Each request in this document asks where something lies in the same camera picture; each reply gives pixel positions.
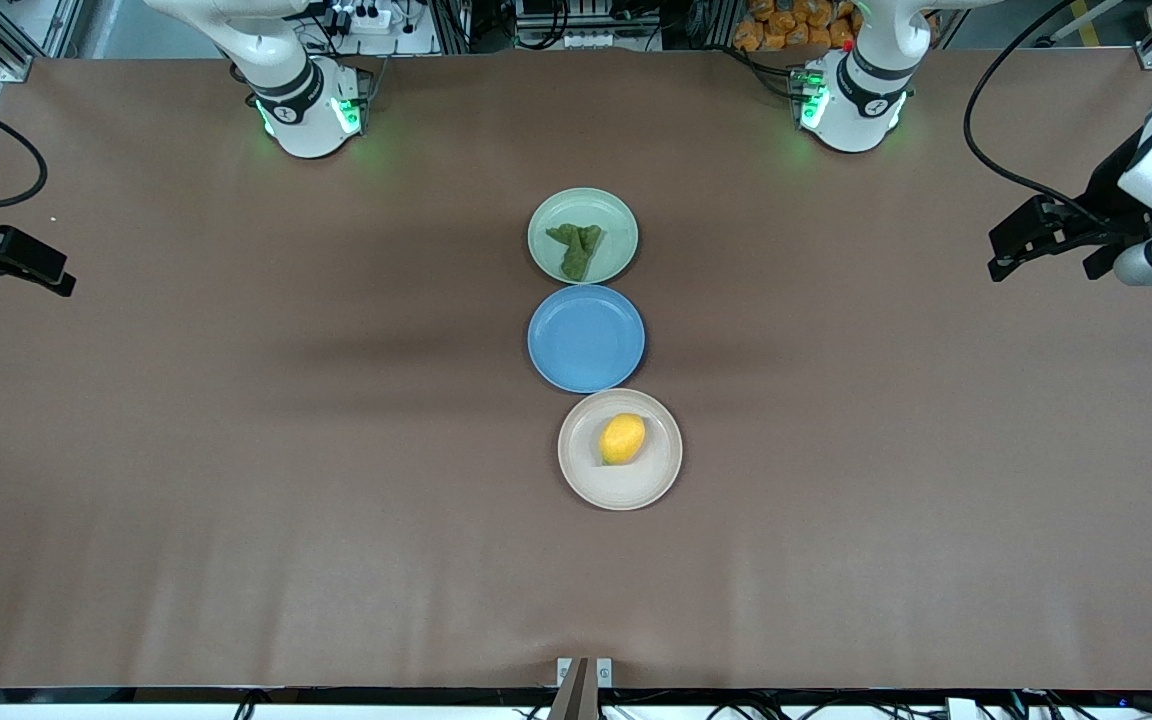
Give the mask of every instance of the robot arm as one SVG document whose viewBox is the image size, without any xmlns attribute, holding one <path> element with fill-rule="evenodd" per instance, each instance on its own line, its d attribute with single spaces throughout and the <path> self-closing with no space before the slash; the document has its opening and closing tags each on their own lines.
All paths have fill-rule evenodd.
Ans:
<svg viewBox="0 0 1152 720">
<path fill-rule="evenodd" d="M 308 0 L 145 0 L 220 47 L 243 74 L 265 132 L 297 158 L 320 158 L 361 135 L 370 74 L 310 58 L 287 15 Z"/>
<path fill-rule="evenodd" d="M 858 0 L 865 24 L 851 50 L 832 50 L 805 67 L 794 90 L 799 127 L 829 147 L 872 150 L 900 122 L 909 81 L 932 45 L 924 9 L 980 8 L 1001 0 Z"/>
<path fill-rule="evenodd" d="M 1087 278 L 1114 272 L 1127 285 L 1152 285 L 1152 111 L 1146 123 L 1101 162 L 1075 199 L 1097 219 L 1038 195 L 990 232 L 1002 281 L 1021 264 L 1076 247 L 1098 247 L 1084 262 Z"/>
</svg>

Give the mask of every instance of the beige plate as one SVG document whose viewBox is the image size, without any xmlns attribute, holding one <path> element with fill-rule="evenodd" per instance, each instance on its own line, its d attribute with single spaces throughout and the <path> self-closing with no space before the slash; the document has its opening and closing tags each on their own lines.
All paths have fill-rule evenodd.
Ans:
<svg viewBox="0 0 1152 720">
<path fill-rule="evenodd" d="M 643 448 L 624 465 L 607 467 L 598 437 L 619 414 L 643 416 Z M 636 389 L 597 392 L 573 407 L 558 432 L 558 465 L 576 495 L 605 510 L 638 510 L 660 500 L 682 468 L 682 433 L 673 415 Z"/>
</svg>

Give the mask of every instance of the light green plate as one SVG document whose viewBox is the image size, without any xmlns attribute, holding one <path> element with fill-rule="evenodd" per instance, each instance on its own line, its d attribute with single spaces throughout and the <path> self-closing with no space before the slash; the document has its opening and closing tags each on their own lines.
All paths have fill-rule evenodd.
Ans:
<svg viewBox="0 0 1152 720">
<path fill-rule="evenodd" d="M 562 271 L 567 247 L 545 234 L 548 228 L 561 223 L 579 227 L 598 225 L 602 228 L 585 279 L 578 282 Z M 531 223 L 526 225 L 526 249 L 540 270 L 558 281 L 570 285 L 607 282 L 624 270 L 639 250 L 639 223 L 634 219 L 630 206 L 612 192 L 593 187 L 574 187 L 541 202 L 531 214 Z"/>
</svg>

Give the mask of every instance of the green food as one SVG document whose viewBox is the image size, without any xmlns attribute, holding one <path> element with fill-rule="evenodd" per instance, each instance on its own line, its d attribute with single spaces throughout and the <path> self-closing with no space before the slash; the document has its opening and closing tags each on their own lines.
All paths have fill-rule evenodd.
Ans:
<svg viewBox="0 0 1152 720">
<path fill-rule="evenodd" d="M 561 223 L 556 228 L 548 228 L 545 234 L 567 245 L 561 268 L 563 274 L 573 281 L 584 281 L 589 260 L 593 258 L 598 241 L 602 237 L 602 228 L 598 225 L 579 228 L 573 223 Z"/>
</svg>

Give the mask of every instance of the yellow lemon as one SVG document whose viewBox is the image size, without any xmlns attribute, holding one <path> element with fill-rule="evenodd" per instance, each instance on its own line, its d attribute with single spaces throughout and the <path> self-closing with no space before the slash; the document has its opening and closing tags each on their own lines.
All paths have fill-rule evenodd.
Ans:
<svg viewBox="0 0 1152 720">
<path fill-rule="evenodd" d="M 643 438 L 649 430 L 643 424 L 643 418 L 635 414 L 620 414 L 614 416 L 602 429 L 602 437 L 598 438 L 598 450 L 602 454 L 605 465 L 624 465 L 634 460 L 634 455 L 643 447 Z"/>
</svg>

